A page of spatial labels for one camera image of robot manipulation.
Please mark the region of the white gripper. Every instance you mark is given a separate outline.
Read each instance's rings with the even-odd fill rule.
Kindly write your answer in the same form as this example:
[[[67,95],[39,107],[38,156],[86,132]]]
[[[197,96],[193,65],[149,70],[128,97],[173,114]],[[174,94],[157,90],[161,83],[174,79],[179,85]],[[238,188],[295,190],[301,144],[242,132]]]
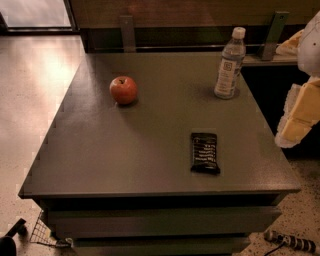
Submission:
[[[281,148],[298,145],[320,121],[320,11],[304,30],[296,32],[276,48],[278,55],[296,56],[298,68],[311,77],[288,91],[275,143]]]

